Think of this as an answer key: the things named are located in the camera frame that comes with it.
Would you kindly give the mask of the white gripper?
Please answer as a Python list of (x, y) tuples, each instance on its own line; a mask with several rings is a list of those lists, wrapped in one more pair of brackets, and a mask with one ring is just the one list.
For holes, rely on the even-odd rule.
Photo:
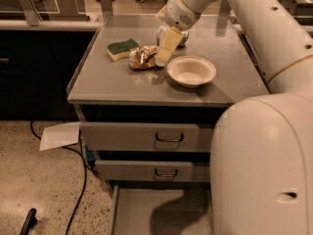
[(163, 67), (181, 42), (182, 31), (190, 29), (199, 20), (200, 15), (190, 10), (183, 0), (168, 0), (156, 13), (156, 18), (172, 26), (161, 26), (156, 34), (156, 64)]

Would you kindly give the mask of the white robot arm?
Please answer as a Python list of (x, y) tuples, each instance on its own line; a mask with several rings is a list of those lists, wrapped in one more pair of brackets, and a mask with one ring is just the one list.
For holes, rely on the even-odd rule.
[[(168, 0), (190, 29), (214, 0)], [(312, 38), (277, 0), (227, 0), (269, 87), (230, 107), (210, 148), (214, 235), (313, 235)]]

